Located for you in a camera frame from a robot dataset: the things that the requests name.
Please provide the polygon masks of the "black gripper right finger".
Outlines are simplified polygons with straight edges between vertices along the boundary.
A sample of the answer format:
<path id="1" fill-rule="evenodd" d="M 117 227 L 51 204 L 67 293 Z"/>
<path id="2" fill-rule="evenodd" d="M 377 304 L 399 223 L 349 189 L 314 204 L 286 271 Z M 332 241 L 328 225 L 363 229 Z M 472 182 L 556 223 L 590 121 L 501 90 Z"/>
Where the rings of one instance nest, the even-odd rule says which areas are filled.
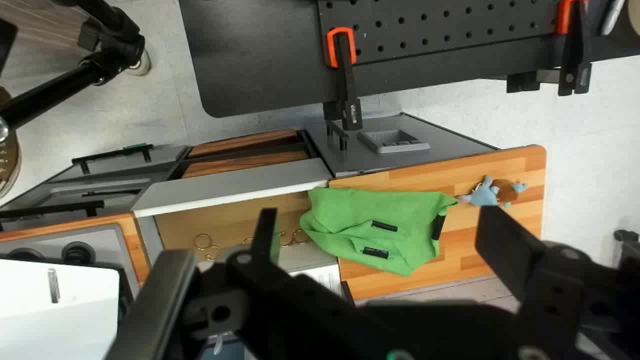
<path id="1" fill-rule="evenodd" d="M 483 207 L 476 230 L 476 252 L 501 279 L 501 283 L 522 299 L 530 273 L 546 247 L 499 207 Z"/>

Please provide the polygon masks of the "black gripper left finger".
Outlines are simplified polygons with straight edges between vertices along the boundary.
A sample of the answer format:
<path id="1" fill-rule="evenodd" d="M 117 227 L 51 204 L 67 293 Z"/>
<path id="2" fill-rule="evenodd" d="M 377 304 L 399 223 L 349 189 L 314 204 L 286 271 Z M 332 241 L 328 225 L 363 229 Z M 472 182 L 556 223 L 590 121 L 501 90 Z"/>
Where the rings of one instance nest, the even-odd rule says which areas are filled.
<path id="1" fill-rule="evenodd" d="M 253 267 L 264 268 L 278 263 L 281 238 L 278 238 L 278 211 L 262 209 L 255 238 L 250 244 Z"/>

